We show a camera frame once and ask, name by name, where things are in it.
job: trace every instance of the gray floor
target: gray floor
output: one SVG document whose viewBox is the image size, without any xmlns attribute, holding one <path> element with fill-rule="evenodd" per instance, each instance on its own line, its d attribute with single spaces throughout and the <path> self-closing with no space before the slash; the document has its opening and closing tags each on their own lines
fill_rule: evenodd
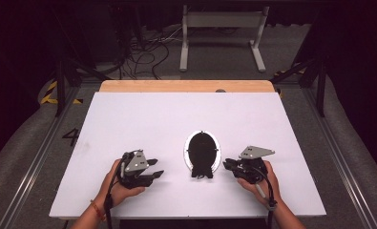
<svg viewBox="0 0 377 229">
<path fill-rule="evenodd" d="M 308 26 L 264 30 L 260 50 L 266 73 L 258 73 L 248 47 L 252 31 L 195 31 L 190 36 L 188 71 L 178 70 L 181 45 L 173 41 L 167 44 L 169 56 L 156 73 L 162 79 L 269 79 L 290 67 L 307 31 Z M 158 61 L 167 51 L 159 47 L 152 53 Z M 151 66 L 142 64 L 137 69 L 149 72 Z M 111 77 L 120 75 L 128 78 L 120 72 Z M 138 76 L 151 77 L 149 73 Z M 327 211 L 324 217 L 301 220 L 307 228 L 377 228 L 377 166 L 369 151 L 348 122 L 330 80 L 326 83 L 325 118 L 321 118 L 313 105 L 315 89 L 300 89 L 296 78 L 276 87 L 283 91 L 283 105 Z M 49 84 L 41 89 L 39 100 Z M 54 117 L 55 104 L 42 104 L 7 143 L 0 154 L 0 228 L 63 227 L 64 220 L 48 216 L 73 151 L 71 140 L 62 136 L 73 128 L 81 130 L 98 89 L 99 83 L 91 78 L 86 78 L 79 89 L 68 89 L 68 94 L 84 102 L 70 103 L 58 118 Z"/>
</svg>

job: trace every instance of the metal stand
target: metal stand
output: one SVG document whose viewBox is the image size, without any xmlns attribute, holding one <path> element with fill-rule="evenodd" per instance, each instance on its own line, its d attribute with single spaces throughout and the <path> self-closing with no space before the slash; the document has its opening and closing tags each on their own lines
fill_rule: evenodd
<svg viewBox="0 0 377 229">
<path fill-rule="evenodd" d="M 184 5 L 182 13 L 182 49 L 179 70 L 188 70 L 188 27 L 232 27 L 232 28 L 258 28 L 257 36 L 250 40 L 251 51 L 261 73 L 265 72 L 265 66 L 259 50 L 262 39 L 262 31 L 268 16 L 269 8 L 263 11 L 252 12 L 213 12 L 213 11 L 192 11 L 188 12 Z"/>
</svg>

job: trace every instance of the white table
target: white table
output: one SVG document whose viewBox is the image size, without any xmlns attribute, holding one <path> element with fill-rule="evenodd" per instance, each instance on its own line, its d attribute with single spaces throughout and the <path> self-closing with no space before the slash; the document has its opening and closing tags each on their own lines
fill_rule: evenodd
<svg viewBox="0 0 377 229">
<path fill-rule="evenodd" d="M 325 215 L 320 196 L 276 93 L 96 93 L 63 176 L 50 216 L 77 218 L 94 198 L 114 160 L 143 149 L 158 163 L 145 173 L 161 178 L 112 210 L 120 219 L 257 218 L 267 215 L 232 172 L 220 164 L 214 178 L 196 179 L 183 159 L 194 131 L 212 133 L 221 160 L 247 146 L 275 150 L 266 156 L 281 193 L 298 216 Z"/>
</svg>

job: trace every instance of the hand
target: hand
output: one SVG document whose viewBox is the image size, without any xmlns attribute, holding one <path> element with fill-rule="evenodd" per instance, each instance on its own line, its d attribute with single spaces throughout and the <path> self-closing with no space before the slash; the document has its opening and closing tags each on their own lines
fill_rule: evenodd
<svg viewBox="0 0 377 229">
<path fill-rule="evenodd" d="M 101 214 L 105 214 L 104 201 L 108 193 L 108 188 L 111 183 L 111 179 L 116 172 L 116 167 L 119 164 L 120 159 L 116 160 L 111 168 L 111 171 L 105 176 L 104 181 L 102 181 L 101 188 L 94 199 L 94 204 L 98 207 Z M 111 190 L 111 197 L 113 199 L 113 206 L 117 206 L 125 198 L 133 197 L 144 191 L 144 187 L 137 187 L 134 189 L 127 189 L 120 185 L 117 177 L 114 179 L 114 187 Z M 100 217 L 97 216 L 97 212 L 92 205 L 84 211 L 80 218 L 74 223 L 72 229 L 90 229 L 97 228 L 100 222 Z"/>
<path fill-rule="evenodd" d="M 276 201 L 280 201 L 281 200 L 281 194 L 280 194 L 280 187 L 279 187 L 279 183 L 278 183 L 278 179 L 277 177 L 275 176 L 274 174 L 274 171 L 272 170 L 272 166 L 271 166 L 271 163 L 267 160 L 264 161 L 264 164 L 265 164 L 265 167 L 268 171 L 268 180 L 269 182 L 271 183 L 271 186 L 272 186 L 272 190 L 274 191 L 274 199 Z M 246 190 L 250 191 L 251 193 L 254 194 L 254 196 L 256 197 L 256 199 L 264 206 L 267 206 L 268 205 L 268 202 L 266 199 L 264 199 L 260 193 L 259 193 L 259 190 L 256 188 L 256 185 L 255 184 L 250 184 L 249 182 L 247 182 L 247 180 L 243 179 L 243 178 L 238 178 L 238 183 Z M 261 181 L 259 183 L 260 187 L 262 188 L 262 191 L 265 193 L 266 197 L 268 198 L 268 184 L 266 182 L 266 180 L 264 179 L 263 181 Z"/>
<path fill-rule="evenodd" d="M 99 189 L 98 195 L 96 195 L 94 201 L 96 201 L 97 204 L 103 206 L 103 202 L 105 200 L 105 197 L 108 193 L 108 188 L 111 183 L 111 179 L 116 172 L 116 166 L 120 163 L 120 159 L 116 160 L 111 168 L 111 171 L 105 176 L 104 181 L 102 181 L 101 188 Z M 145 188 L 144 187 L 136 187 L 133 189 L 127 189 L 123 187 L 119 182 L 117 177 L 115 176 L 114 179 L 114 187 L 111 190 L 111 197 L 113 199 L 114 207 L 116 207 L 119 203 L 121 203 L 125 198 L 134 197 L 140 193 L 142 193 Z"/>
</svg>

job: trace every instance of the human hand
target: human hand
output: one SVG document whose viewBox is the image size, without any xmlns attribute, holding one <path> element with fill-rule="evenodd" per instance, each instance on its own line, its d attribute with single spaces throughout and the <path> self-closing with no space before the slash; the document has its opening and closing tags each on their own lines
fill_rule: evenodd
<svg viewBox="0 0 377 229">
<path fill-rule="evenodd" d="M 265 167 L 266 167 L 266 169 L 268 171 L 268 175 L 267 175 L 268 180 L 271 183 L 272 190 L 274 191 L 274 199 L 277 202 L 279 202 L 281 200 L 281 194 L 280 194 L 280 187 L 279 187 L 278 179 L 277 179 L 277 177 L 274 174 L 274 171 L 272 169 L 271 163 L 269 161 L 265 160 L 264 164 L 265 164 Z M 247 182 L 247 180 L 245 180 L 243 178 L 238 178 L 238 183 L 241 185 L 241 187 L 243 187 L 244 189 L 246 189 L 246 190 L 250 191 L 251 193 L 253 193 L 254 196 L 256 197 L 256 199 L 262 205 L 264 205 L 264 206 L 268 205 L 268 200 L 265 199 L 265 198 L 263 198 L 261 196 L 261 194 L 257 190 L 255 184 L 250 184 L 249 182 Z M 268 183 L 266 182 L 266 180 L 264 179 L 263 181 L 259 182 L 258 184 L 262 188 L 262 191 L 266 195 L 268 195 Z"/>
<path fill-rule="evenodd" d="M 116 172 L 116 167 L 118 163 L 120 163 L 120 159 L 114 162 L 111 168 L 111 171 L 105 176 L 104 181 L 102 181 L 101 188 L 99 189 L 99 192 L 94 199 L 94 202 L 98 206 L 103 206 L 105 197 L 107 196 L 107 193 L 108 193 L 108 188 L 111 184 L 111 179 L 114 176 L 114 173 Z M 118 179 L 116 176 L 114 179 L 114 184 L 115 185 L 111 190 L 111 197 L 113 199 L 113 207 L 116 207 L 123 200 L 125 200 L 125 198 L 134 197 L 145 190 L 144 187 L 136 187 L 133 189 L 127 189 L 118 182 Z"/>
</svg>

